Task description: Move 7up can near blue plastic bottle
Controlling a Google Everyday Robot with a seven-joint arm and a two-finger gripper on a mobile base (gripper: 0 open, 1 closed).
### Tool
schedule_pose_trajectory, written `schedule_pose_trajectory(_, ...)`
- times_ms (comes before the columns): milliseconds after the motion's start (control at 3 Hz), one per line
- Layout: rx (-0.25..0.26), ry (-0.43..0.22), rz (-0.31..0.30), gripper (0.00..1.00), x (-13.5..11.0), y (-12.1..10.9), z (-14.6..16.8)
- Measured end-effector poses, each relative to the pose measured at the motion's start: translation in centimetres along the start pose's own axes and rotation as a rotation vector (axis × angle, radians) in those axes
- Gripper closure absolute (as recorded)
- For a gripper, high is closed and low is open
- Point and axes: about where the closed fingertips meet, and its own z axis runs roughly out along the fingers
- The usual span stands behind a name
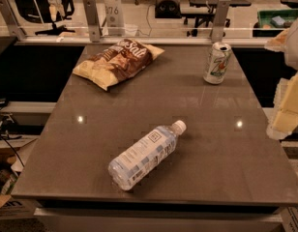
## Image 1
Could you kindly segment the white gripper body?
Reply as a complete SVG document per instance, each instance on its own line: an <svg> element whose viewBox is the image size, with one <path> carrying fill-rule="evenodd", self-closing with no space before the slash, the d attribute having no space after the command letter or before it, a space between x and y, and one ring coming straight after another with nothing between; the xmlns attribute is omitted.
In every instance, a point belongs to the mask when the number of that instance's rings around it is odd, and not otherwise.
<svg viewBox="0 0 298 232"><path fill-rule="evenodd" d="M290 26L284 48L285 63L298 71L298 18Z"/></svg>

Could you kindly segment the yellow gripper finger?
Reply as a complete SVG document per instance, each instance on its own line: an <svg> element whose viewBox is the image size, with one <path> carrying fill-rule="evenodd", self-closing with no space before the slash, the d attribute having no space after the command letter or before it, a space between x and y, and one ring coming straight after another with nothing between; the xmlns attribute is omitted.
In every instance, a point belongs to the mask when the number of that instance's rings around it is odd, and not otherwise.
<svg viewBox="0 0 298 232"><path fill-rule="evenodd" d="M264 45L264 48L274 52L284 52L288 31L289 29L285 29L274 38L268 40L267 43Z"/></svg>
<svg viewBox="0 0 298 232"><path fill-rule="evenodd" d="M298 73L282 78L276 88L273 113L268 120L267 135L285 139L298 127Z"/></svg>

